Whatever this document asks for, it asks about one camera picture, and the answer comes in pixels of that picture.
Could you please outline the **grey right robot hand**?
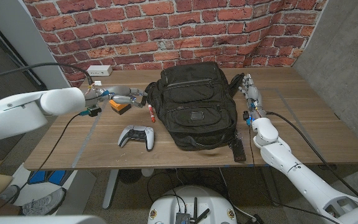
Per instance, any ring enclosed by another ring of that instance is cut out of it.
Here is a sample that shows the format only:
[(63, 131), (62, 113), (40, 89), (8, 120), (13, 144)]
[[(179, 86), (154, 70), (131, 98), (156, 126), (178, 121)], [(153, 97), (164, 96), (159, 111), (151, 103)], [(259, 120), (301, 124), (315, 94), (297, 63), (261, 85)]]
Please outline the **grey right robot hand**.
[(248, 73), (242, 79), (242, 86), (238, 89), (245, 96), (249, 109), (262, 109), (262, 95), (254, 85), (251, 75)]

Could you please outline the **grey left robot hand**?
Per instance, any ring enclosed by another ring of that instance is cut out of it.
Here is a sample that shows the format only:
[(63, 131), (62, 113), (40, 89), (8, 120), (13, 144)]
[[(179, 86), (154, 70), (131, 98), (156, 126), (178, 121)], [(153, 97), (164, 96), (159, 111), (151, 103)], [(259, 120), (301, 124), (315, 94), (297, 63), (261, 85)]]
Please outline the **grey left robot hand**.
[(117, 104), (130, 104), (139, 108), (143, 107), (144, 104), (137, 102), (136, 96), (148, 96), (146, 91), (127, 86), (110, 86), (103, 88), (102, 92), (106, 93), (109, 96), (109, 99)]

